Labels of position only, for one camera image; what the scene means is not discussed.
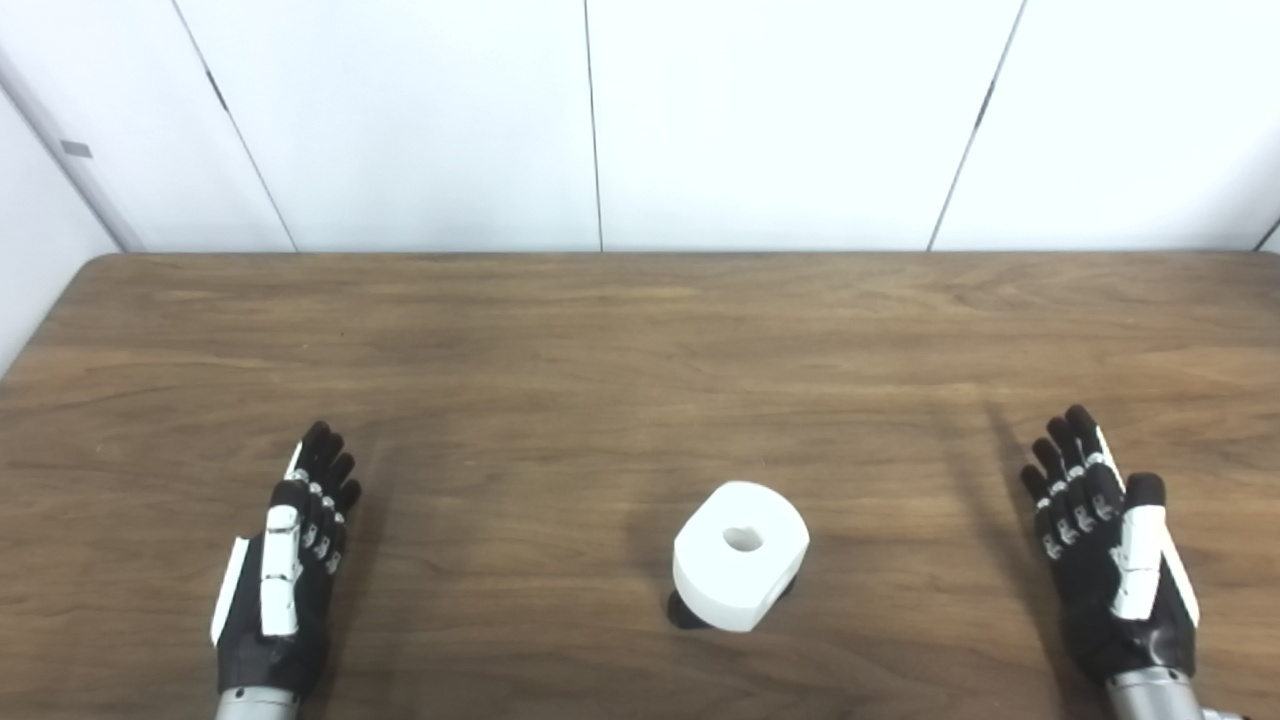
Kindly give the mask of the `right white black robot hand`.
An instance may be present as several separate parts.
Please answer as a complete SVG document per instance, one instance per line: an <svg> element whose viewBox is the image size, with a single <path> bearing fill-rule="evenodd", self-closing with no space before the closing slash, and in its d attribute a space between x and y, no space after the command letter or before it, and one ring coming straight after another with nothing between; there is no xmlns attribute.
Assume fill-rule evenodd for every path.
<svg viewBox="0 0 1280 720"><path fill-rule="evenodd" d="M1052 416L1032 452L1020 479L1071 660L1096 683L1147 667L1193 676L1201 607L1169 528L1164 478L1123 477L1082 405Z"/></svg>

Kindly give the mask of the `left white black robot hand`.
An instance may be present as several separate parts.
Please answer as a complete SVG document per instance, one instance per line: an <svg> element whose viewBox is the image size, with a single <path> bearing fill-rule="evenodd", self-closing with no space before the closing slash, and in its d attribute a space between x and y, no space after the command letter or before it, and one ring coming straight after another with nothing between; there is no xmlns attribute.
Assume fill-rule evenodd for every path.
<svg viewBox="0 0 1280 720"><path fill-rule="evenodd" d="M321 680L330 607L362 487L343 437L315 421L275 483L264 528L238 538L211 620L218 692L268 691L294 703Z"/></svg>

